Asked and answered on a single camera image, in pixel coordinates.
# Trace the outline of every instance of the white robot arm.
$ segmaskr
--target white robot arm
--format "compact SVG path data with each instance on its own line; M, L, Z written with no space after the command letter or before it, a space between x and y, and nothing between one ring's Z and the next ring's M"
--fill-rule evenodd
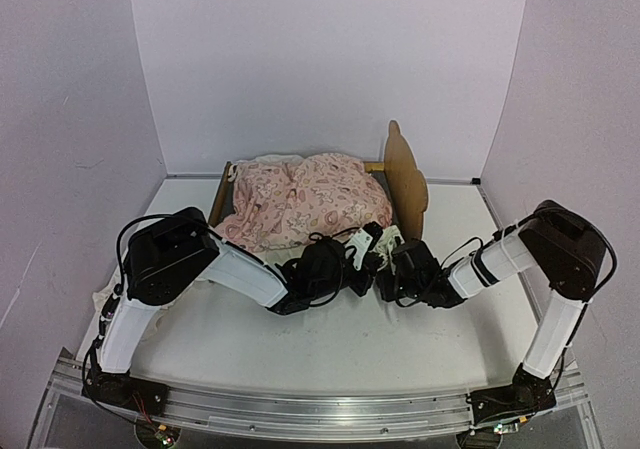
M550 376L558 360L564 361L588 303L617 265L604 235L553 201L540 204L518 225L496 232L488 244L480 242L478 250L446 268L424 243L408 242L393 253L396 274L379 281L383 299L395 300L401 307L406 307L401 300L410 298L409 305L424 302L450 308L531 267L539 266L547 276L552 289L549 304L513 383L470 395L476 424L555 406L557 380L552 385ZM606 251L612 267L598 283Z
M305 310L351 285L363 296L375 267L356 269L382 233L367 224L343 245L323 237L284 267L272 267L218 236L202 213L187 208L139 230L129 239L123 263L126 289L118 287L105 304L96 346L102 372L126 374L149 322L162 305L175 300L196 278L240 292L270 311L286 315ZM360 242L347 254L352 242Z

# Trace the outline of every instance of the wooden headboard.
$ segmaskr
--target wooden headboard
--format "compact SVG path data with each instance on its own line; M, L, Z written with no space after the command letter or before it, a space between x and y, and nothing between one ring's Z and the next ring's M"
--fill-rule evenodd
M384 146L384 174L402 236L407 241L422 239L424 212L429 204L427 181L396 121L389 123L389 137Z

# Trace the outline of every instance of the pink patterned fabric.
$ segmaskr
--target pink patterned fabric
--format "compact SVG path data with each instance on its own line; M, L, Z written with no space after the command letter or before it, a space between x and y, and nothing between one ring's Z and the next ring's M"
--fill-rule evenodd
M391 225L384 190L362 161L344 154L239 163L233 206L235 214L216 231L253 253L308 244L312 232L332 235L371 221Z

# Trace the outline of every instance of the doll bed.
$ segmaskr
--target doll bed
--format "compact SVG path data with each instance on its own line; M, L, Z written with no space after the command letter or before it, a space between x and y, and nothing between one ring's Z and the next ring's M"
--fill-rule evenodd
M400 133L396 121L389 123L389 136L381 162L365 162L365 171L370 173L384 189L393 207L393 222L400 228L405 240L421 239L423 214L427 210L428 191L424 176L416 166L415 158L406 139ZM227 177L232 163L228 162L218 187L218 192L209 216L209 224L217 226L233 213L234 184ZM295 250L277 251L280 257L263 255L268 262L281 262Z

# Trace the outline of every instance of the wooden bed post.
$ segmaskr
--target wooden bed post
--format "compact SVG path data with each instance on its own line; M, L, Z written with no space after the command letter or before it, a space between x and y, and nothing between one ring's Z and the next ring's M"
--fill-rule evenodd
M422 239L424 212L429 203L427 181L396 121L389 122L389 137L384 146L384 174L402 236L407 241Z
M229 192L229 169L233 164L231 162L227 162L224 166L224 172L222 173L222 177L220 178L220 185L218 186L218 192L216 193L216 198L213 200L213 207L211 208L211 213L209 214L209 225L212 227L216 227L218 224L222 222L222 210L224 209L224 202L227 199L227 192Z

